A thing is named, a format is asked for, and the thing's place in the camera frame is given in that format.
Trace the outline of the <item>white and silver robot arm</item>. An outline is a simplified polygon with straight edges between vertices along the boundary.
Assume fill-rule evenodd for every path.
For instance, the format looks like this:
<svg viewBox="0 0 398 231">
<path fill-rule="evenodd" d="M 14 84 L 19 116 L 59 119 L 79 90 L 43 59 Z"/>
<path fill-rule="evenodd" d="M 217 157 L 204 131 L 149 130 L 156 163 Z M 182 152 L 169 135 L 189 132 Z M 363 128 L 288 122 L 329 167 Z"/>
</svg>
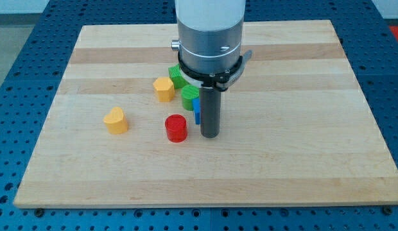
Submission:
<svg viewBox="0 0 398 231">
<path fill-rule="evenodd" d="M 178 39 L 172 50 L 197 73 L 230 69 L 241 52 L 245 5 L 245 0 L 175 0 Z"/>
</svg>

